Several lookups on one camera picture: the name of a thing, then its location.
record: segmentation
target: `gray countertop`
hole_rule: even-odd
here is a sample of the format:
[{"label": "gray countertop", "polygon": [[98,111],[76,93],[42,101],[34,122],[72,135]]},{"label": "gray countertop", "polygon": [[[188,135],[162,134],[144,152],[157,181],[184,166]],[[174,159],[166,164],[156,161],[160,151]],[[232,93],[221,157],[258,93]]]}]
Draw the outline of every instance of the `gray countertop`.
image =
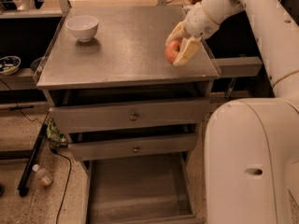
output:
[{"label": "gray countertop", "polygon": [[76,40],[63,24],[37,83],[43,89],[84,89],[213,80],[219,76],[202,48],[185,66],[165,58],[165,40],[185,18],[181,6],[71,8],[65,20],[99,20],[94,39]]}]

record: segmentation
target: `metal knob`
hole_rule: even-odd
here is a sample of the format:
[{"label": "metal knob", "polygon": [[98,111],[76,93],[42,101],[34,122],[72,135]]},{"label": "metal knob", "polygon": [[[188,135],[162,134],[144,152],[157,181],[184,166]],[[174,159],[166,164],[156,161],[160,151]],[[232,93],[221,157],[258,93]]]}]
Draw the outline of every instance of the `metal knob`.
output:
[{"label": "metal knob", "polygon": [[130,115],[130,120],[131,120],[131,121],[135,121],[135,120],[138,119],[138,117],[139,117],[138,114],[132,112],[131,115]]},{"label": "metal knob", "polygon": [[139,148],[138,146],[134,146],[134,148],[133,148],[133,152],[134,152],[134,153],[139,152],[139,150],[140,150],[140,148]]}]

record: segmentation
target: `plastic bottle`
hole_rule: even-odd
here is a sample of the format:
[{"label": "plastic bottle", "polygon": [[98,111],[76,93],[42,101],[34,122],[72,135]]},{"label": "plastic bottle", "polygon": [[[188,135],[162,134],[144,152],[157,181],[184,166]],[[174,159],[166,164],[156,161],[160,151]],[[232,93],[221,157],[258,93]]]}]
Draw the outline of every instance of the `plastic bottle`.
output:
[{"label": "plastic bottle", "polygon": [[38,164],[35,164],[32,170],[36,172],[36,177],[42,186],[47,187],[52,184],[53,177],[47,169],[40,168]]}]

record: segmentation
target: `gray cabinet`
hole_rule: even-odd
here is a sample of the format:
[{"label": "gray cabinet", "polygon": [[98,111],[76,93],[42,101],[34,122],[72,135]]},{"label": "gray cabinet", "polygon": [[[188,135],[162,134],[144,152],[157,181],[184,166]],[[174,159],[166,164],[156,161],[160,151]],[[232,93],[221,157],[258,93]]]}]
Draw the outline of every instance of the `gray cabinet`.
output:
[{"label": "gray cabinet", "polygon": [[37,87],[89,176],[82,222],[201,223],[184,157],[217,66],[204,45],[187,66],[165,59],[180,6],[71,8],[66,18],[81,14],[99,19],[96,37],[80,43],[62,24]]}]

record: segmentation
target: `red apple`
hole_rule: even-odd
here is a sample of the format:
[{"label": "red apple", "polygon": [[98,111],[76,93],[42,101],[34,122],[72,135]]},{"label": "red apple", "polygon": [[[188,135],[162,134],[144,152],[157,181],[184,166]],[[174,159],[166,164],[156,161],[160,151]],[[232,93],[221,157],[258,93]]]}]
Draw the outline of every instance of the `red apple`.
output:
[{"label": "red apple", "polygon": [[169,63],[173,64],[179,54],[181,41],[173,40],[165,49],[165,56]]}]

